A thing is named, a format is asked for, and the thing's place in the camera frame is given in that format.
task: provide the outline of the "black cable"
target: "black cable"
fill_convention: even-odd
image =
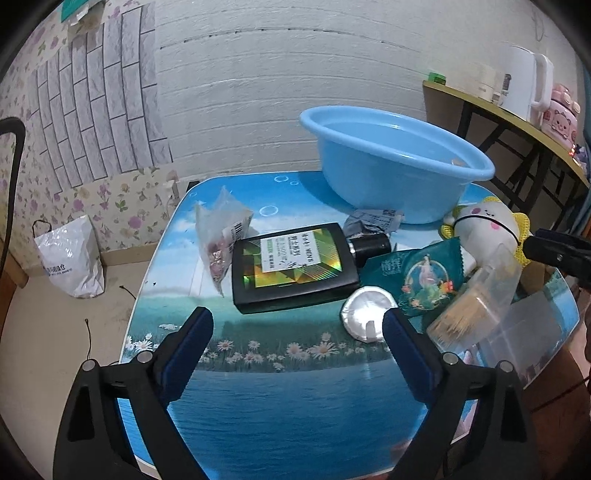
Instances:
[[[587,380],[589,380],[589,378],[591,378],[591,375],[587,375],[584,379],[582,379],[580,382],[575,383],[575,385],[573,385],[570,388],[567,388],[566,390],[564,390],[561,394],[556,395],[554,398],[549,399],[548,401],[545,401],[544,403],[542,403],[542,405],[538,405],[536,408],[533,408],[531,410],[532,413],[537,412],[538,410],[541,410],[542,408],[546,408],[548,405],[554,403],[557,400],[560,400],[562,397],[568,395],[569,393],[575,391],[577,388],[579,388],[581,385],[583,385]]]
[[[133,293],[131,293],[124,285],[119,285],[119,288],[124,289],[127,293],[129,293],[134,298],[134,300],[136,300],[135,295]]]
[[[90,360],[90,349],[92,348],[92,334],[90,333],[90,325],[88,325],[88,319],[84,319],[84,323],[86,324],[86,328],[88,329],[88,353],[86,354],[86,359]]]
[[[14,146],[14,155],[12,157],[12,169],[10,171],[10,185],[8,186],[7,217],[6,217],[6,235],[4,238],[4,247],[2,248],[2,257],[0,257],[0,277],[4,272],[4,264],[8,256],[8,245],[10,244],[10,235],[12,233],[12,219],[14,217],[14,202],[17,196],[18,171],[21,168],[22,151],[25,147],[25,124],[16,117],[10,116],[0,120],[0,135],[13,133],[17,136]]]

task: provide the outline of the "bottle cap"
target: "bottle cap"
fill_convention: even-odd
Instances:
[[[371,233],[348,238],[347,241],[357,268],[362,268],[368,258],[389,254],[392,251],[390,239],[385,233]]]

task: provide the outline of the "blue plastic basin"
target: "blue plastic basin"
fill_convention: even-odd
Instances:
[[[402,210],[405,223],[442,219],[470,182],[495,174],[472,144],[404,115],[321,106],[300,122],[318,137],[322,172],[340,197],[356,208]]]

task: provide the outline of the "holographic label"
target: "holographic label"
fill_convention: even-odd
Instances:
[[[326,228],[247,239],[243,265],[247,289],[308,283],[336,277],[343,271],[335,242]]]

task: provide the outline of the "product label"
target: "product label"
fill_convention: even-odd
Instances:
[[[232,226],[227,226],[222,230],[222,236],[230,246],[230,253],[232,253],[232,250],[234,249],[234,243],[236,240],[241,240],[244,238],[244,234],[248,232],[251,220],[252,215],[249,215],[248,217],[243,218],[240,222],[237,222]]]
[[[355,210],[351,217],[361,220],[365,225],[380,227],[385,233],[395,232],[403,215],[396,210]]]
[[[53,267],[45,267],[45,272],[48,276],[62,275],[64,273],[71,272],[71,268],[66,268],[64,264],[54,265]]]
[[[307,267],[321,263],[313,231],[272,236],[261,240],[263,273]]]

